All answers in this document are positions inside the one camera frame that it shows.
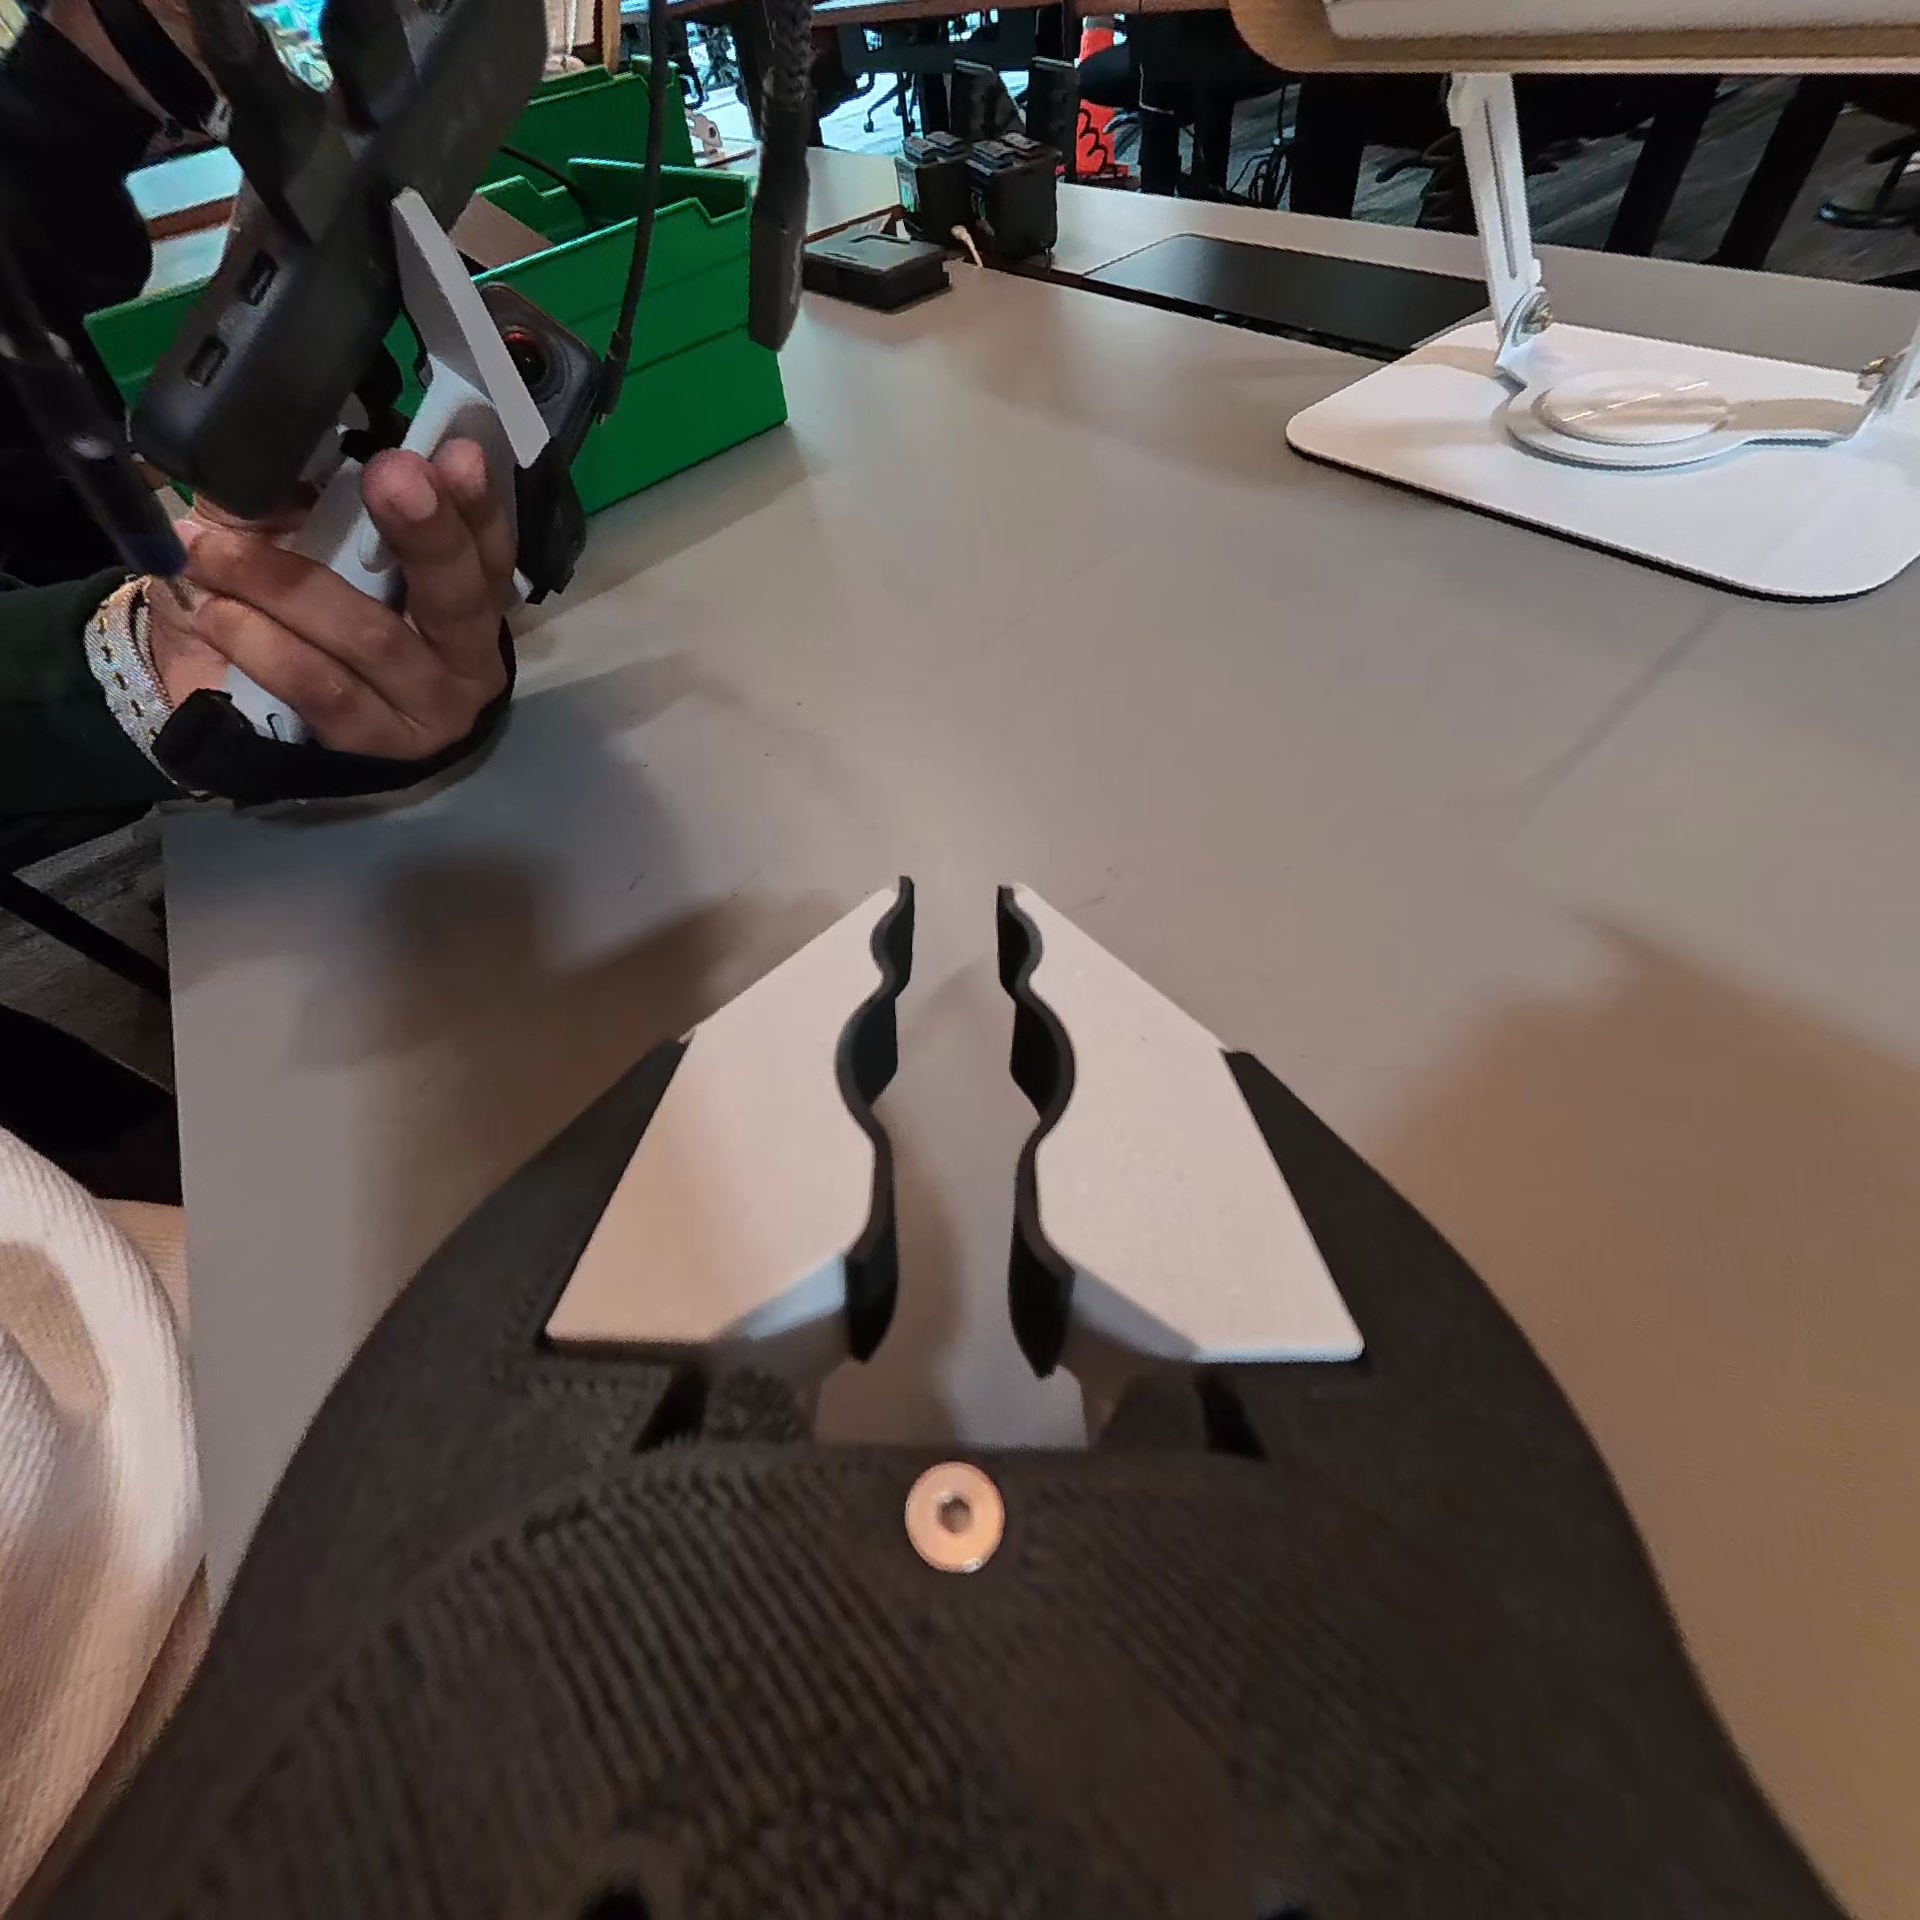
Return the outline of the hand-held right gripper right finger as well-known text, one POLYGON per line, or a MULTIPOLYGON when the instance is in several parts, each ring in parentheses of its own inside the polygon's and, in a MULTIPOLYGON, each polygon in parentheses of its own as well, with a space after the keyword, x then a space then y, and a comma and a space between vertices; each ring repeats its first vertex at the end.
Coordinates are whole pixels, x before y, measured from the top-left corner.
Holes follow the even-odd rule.
POLYGON ((1362 1336, 1241 1083, 1243 1059, 1028 884, 998 893, 1016 1163, 1009 1308, 1102 1433, 1138 1379, 1345 1365, 1362 1336))

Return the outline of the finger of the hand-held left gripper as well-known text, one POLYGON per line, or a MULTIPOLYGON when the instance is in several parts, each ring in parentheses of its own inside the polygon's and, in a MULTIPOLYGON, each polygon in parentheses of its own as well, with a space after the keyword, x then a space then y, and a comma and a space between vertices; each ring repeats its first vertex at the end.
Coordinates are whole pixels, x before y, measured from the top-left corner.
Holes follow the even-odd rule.
POLYGON ((402 448, 424 457, 451 440, 492 462, 532 467, 550 434, 459 251, 418 193, 394 200, 400 307, 426 355, 424 395, 402 448))

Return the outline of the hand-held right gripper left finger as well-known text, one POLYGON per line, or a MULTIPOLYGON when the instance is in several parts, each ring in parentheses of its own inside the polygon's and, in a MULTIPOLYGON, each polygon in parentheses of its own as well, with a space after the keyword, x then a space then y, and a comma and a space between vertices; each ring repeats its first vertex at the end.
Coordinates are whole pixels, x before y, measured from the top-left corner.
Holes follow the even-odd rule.
POLYGON ((896 1315, 898 1073, 918 886, 878 889, 680 1045, 545 1339, 782 1379, 808 1424, 896 1315))

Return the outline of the green plastic bin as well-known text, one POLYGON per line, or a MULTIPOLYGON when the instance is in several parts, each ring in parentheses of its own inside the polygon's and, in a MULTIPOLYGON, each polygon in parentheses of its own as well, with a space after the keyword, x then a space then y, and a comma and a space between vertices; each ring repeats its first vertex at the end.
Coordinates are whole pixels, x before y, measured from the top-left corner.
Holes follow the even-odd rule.
POLYGON ((512 121, 483 171, 483 186, 524 179, 532 188, 563 188, 579 160, 642 162, 651 120, 651 70, 646 62, 559 75, 512 121))
MULTIPOLYGON (((683 129, 668 129, 657 218, 636 307, 631 361, 616 412, 595 422, 571 462, 587 515, 650 490, 784 421, 777 355, 751 337, 753 186, 745 177, 678 162, 683 129)), ((474 200, 545 238, 474 283, 510 283, 595 353, 608 347, 634 262, 642 162, 579 160, 563 188, 524 179, 474 200)), ((400 307, 391 235, 369 238, 369 204, 344 209, 344 261, 282 229, 244 188, 208 274, 169 296, 142 296, 88 318, 129 409, 145 390, 171 404, 201 400, 191 370, 214 373, 208 397, 264 394, 266 426, 299 403, 346 394, 348 358, 370 346, 376 395, 412 421, 424 395, 412 322, 400 307)))

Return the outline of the black USB hub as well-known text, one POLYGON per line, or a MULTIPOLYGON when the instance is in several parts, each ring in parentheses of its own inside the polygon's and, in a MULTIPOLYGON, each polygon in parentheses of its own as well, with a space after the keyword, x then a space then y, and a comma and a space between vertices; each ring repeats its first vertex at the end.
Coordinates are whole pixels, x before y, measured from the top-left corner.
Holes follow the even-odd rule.
POLYGON ((191 4, 242 169, 228 245, 137 397, 135 453, 257 518, 295 491, 400 313, 394 204, 465 213, 531 102, 539 3, 326 4, 328 86, 252 4, 191 4))

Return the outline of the person's left forearm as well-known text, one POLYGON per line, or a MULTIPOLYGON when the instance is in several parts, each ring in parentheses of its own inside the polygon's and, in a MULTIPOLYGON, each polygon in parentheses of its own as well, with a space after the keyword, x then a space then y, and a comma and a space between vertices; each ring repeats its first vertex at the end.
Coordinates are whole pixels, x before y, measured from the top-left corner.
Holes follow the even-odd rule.
POLYGON ((176 801, 94 678, 84 632, 127 581, 3 581, 3 859, 15 870, 176 801))

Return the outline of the grey desk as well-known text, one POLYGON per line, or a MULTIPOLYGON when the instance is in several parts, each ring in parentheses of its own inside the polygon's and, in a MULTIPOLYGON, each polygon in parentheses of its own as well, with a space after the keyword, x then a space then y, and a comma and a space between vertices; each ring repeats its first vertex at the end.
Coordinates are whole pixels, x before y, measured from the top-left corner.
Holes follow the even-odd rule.
POLYGON ((1607 1453, 1856 1915, 1916 1915, 1916 571, 1760 604, 1296 457, 1360 361, 951 273, 600 518, 470 778, 162 822, 208 1581, 440 1242, 919 893, 904 1289, 831 1433, 1064 1445, 1004 1325, 1000 884, 1257 1054, 1607 1453))

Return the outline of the person's left hand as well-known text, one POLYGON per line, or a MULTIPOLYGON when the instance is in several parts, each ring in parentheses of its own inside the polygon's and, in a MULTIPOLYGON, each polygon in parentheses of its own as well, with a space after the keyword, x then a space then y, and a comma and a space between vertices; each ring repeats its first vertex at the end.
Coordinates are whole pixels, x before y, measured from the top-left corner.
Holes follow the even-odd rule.
POLYGON ((400 568, 400 613, 284 545, 297 512, 247 522, 201 501, 176 522, 188 568, 176 590, 151 590, 150 614, 171 704, 239 670, 334 752, 418 761, 474 730, 510 682, 516 565, 488 453, 467 440, 432 457, 385 451, 362 498, 400 568))

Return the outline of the black flat charger box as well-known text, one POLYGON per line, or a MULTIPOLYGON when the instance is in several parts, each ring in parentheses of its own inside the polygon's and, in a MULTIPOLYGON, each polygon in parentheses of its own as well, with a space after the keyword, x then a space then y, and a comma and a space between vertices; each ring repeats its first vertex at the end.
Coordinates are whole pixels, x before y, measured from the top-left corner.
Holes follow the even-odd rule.
POLYGON ((947 251, 907 230, 847 229, 808 243, 803 291, 896 313, 951 289, 947 251))

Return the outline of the silver wrist watch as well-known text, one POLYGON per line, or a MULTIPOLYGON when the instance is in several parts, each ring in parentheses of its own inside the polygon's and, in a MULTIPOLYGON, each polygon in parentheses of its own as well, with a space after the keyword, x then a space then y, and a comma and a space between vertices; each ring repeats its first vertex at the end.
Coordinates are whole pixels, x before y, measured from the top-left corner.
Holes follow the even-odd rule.
POLYGON ((154 656, 151 588, 151 577, 112 588, 89 614, 82 646, 115 724, 158 766, 155 744, 176 712, 176 700, 154 656))

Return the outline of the black battery charger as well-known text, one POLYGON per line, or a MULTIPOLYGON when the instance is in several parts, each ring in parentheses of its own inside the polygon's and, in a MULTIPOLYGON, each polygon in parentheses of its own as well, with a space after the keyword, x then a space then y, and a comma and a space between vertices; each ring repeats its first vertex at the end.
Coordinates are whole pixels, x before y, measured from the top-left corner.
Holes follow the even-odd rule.
POLYGON ((926 245, 982 265, 974 238, 972 145, 953 133, 910 136, 896 158, 905 229, 926 245))
POLYGON ((1060 164, 1056 149, 1022 133, 972 145, 972 230, 990 265, 1019 267, 1056 250, 1060 164))

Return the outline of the person's cream trousers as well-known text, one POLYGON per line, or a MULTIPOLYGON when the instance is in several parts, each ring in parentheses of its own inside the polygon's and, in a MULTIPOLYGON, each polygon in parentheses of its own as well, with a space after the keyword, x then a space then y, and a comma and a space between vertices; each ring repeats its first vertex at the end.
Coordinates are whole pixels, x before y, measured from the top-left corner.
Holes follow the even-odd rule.
POLYGON ((208 1595, 186 1216, 3 1137, 3 1913, 154 1748, 208 1595))

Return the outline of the white wooden document stand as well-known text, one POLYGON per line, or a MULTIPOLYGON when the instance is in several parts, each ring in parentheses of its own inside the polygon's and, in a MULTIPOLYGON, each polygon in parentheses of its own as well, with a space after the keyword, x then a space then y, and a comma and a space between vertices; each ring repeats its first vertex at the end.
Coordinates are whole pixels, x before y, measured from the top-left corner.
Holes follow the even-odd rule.
POLYGON ((1876 373, 1575 325, 1522 184, 1515 75, 1916 70, 1916 4, 1233 4, 1299 75, 1450 78, 1490 318, 1288 422, 1299 454, 1776 602, 1897 578, 1918 552, 1918 337, 1876 373))

